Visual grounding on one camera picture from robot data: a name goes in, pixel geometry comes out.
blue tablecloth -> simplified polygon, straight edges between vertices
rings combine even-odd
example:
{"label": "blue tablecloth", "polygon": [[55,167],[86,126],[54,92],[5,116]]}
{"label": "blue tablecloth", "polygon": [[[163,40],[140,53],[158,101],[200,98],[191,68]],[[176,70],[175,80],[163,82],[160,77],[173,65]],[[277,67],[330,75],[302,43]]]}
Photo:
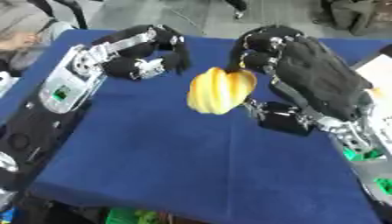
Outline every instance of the blue tablecloth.
{"label": "blue tablecloth", "polygon": [[[4,119],[69,46],[110,31],[69,31],[0,101]],[[350,64],[387,40],[324,39]],[[257,127],[238,108],[201,115],[186,106],[191,79],[223,67],[230,39],[188,38],[193,67],[141,82],[108,79],[94,105],[35,182],[51,199],[139,206],[213,223],[378,223],[325,134],[297,137]],[[277,98],[259,76],[253,96]]]}

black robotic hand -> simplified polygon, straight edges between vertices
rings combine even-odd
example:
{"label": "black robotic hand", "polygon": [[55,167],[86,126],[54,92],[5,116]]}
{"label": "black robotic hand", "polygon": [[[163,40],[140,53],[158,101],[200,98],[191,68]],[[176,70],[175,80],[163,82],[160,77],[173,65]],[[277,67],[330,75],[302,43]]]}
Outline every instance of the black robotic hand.
{"label": "black robotic hand", "polygon": [[[191,64],[185,38],[166,25],[138,25],[93,42],[95,46],[101,44],[111,44],[117,54],[102,64],[109,76],[148,79],[174,68],[182,74]],[[155,50],[172,53],[151,61],[143,59]]]}
{"label": "black robotic hand", "polygon": [[272,88],[282,82],[317,112],[342,121],[358,118],[358,105],[366,98],[363,90],[372,87],[315,38],[282,25],[249,31],[236,41],[227,71],[242,67],[271,74]]}

bread roll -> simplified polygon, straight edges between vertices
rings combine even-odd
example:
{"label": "bread roll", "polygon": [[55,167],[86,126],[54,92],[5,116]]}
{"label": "bread roll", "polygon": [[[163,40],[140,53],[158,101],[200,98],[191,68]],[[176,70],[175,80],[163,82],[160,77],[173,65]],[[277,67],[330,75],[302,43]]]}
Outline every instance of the bread roll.
{"label": "bread roll", "polygon": [[255,89],[256,77],[247,70],[227,74],[218,67],[196,76],[187,95],[191,109],[202,114],[226,114]]}

wire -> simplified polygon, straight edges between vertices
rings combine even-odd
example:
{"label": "wire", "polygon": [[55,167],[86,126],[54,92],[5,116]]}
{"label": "wire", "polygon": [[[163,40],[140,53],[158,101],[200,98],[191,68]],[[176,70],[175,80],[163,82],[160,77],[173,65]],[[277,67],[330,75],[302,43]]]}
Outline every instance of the wire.
{"label": "wire", "polygon": [[191,25],[193,25],[196,29],[198,29],[201,33],[203,33],[204,36],[206,36],[207,34],[203,31],[203,29],[197,25],[195,22],[193,22],[189,17],[181,14],[179,11],[174,10],[173,8],[170,8],[168,6],[165,6],[166,9],[168,9],[169,11],[173,12],[174,14],[176,14],[177,16],[183,18],[184,20],[186,20],[187,22],[189,22]]}

floor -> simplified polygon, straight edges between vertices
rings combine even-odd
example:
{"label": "floor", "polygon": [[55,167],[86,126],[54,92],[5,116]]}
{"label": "floor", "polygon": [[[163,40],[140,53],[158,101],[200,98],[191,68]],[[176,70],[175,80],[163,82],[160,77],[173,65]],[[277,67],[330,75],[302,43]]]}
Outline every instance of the floor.
{"label": "floor", "polygon": [[[289,25],[318,38],[352,38],[348,31],[313,24],[310,12],[319,0],[246,0],[249,11],[233,19],[233,8],[223,0],[78,0],[91,29],[121,30],[132,25],[166,24],[188,35],[213,38],[239,37],[261,25]],[[58,18],[73,22],[70,10],[49,0]],[[369,33],[363,38],[390,38],[392,31]]]}

